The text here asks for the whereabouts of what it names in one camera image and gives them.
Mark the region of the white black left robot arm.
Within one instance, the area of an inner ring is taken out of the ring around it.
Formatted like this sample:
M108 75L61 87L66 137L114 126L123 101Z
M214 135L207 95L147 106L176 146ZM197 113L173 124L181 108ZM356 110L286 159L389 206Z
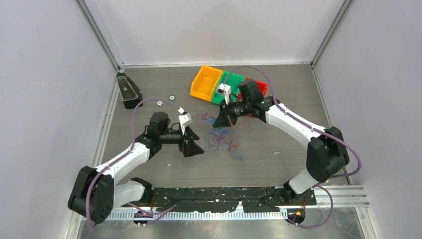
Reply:
M199 136L190 128L193 122L189 113L179 115L174 129L165 112L155 112L144 132L134 139L126 150L95 168L83 167L76 178L67 207L71 211L101 224L112 210L136 202L147 206L153 201L152 184L134 177L127 183L119 182L137 166L155 156L164 144L175 144L184 157L203 154L196 144Z

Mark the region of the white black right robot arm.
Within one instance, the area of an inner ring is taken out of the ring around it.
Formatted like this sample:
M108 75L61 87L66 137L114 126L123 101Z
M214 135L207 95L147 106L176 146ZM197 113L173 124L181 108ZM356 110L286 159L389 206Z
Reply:
M283 197L288 203L297 204L304 198L305 191L327 181L349 163L338 128L326 129L305 120L277 99L263 96L252 79L241 82L238 87L241 98L232 101L231 87L226 84L218 86L216 92L224 98L219 103L219 115L213 126L231 127L239 117L250 115L282 130L305 147L305 168L283 185Z

